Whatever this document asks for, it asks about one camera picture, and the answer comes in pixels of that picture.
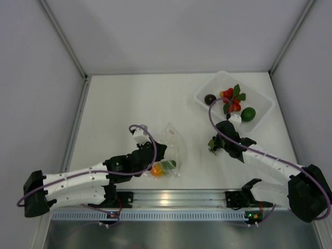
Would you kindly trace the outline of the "dark fake grape bunch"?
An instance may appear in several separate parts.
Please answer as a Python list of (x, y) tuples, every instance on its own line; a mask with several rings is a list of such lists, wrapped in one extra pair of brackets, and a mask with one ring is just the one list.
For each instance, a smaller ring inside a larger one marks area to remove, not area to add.
[(216, 155), (216, 152), (219, 151), (219, 147), (215, 145), (215, 140), (216, 137), (214, 136), (207, 144), (209, 152), (213, 153), (214, 155)]

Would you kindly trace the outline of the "clear zip top bag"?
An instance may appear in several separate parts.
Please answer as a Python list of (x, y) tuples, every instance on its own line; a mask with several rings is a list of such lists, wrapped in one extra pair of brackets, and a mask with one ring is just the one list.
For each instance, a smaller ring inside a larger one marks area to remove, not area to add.
[(167, 150), (164, 155), (164, 159), (155, 162), (154, 164), (160, 164), (162, 161), (174, 160), (177, 163), (176, 169), (172, 171), (165, 171), (164, 176), (154, 177), (150, 171), (145, 172), (145, 175), (150, 179), (163, 179), (163, 178), (175, 178), (180, 176), (180, 169), (187, 160), (187, 148), (184, 143), (184, 139), (176, 128), (168, 123), (158, 134), (154, 135), (156, 142), (167, 145)]

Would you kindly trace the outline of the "dark purple fake plum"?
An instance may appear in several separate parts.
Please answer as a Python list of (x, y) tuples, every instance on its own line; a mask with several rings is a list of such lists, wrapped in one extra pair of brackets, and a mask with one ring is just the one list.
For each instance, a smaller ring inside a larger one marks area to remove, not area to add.
[(204, 103), (205, 103), (207, 106), (210, 106), (215, 100), (216, 100), (216, 96), (213, 95), (213, 94), (207, 94), (207, 95), (204, 97)]

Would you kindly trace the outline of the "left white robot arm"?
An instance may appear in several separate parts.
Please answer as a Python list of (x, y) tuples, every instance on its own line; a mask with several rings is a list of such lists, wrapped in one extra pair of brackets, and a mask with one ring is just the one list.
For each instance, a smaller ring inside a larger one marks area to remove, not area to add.
[(155, 162), (164, 159), (166, 150), (167, 145), (146, 142), (130, 154), (111, 157), (87, 169), (59, 174), (34, 171), (17, 205), (24, 209), (26, 218), (71, 205), (112, 207), (118, 199), (116, 185), (149, 171)]

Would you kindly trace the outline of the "fake strawberry bunch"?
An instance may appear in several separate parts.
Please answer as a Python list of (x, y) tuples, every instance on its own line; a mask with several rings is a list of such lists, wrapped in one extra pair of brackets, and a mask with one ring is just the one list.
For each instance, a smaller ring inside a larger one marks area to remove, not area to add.
[(224, 114), (239, 112), (241, 110), (241, 102), (246, 100), (246, 94), (241, 91), (239, 84), (236, 84), (233, 88), (221, 91), (219, 96), (224, 102)]

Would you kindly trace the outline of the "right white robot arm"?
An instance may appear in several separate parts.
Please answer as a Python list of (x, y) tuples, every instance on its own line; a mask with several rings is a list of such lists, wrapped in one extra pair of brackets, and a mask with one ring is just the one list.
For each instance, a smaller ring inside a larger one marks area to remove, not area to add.
[(313, 164), (304, 167), (263, 151), (255, 141), (240, 137), (230, 121), (219, 122), (215, 128), (213, 151), (223, 149), (247, 170), (259, 174), (242, 186), (236, 196), (226, 195), (229, 208), (270, 203), (290, 209), (307, 223), (330, 214), (331, 189), (319, 167)]

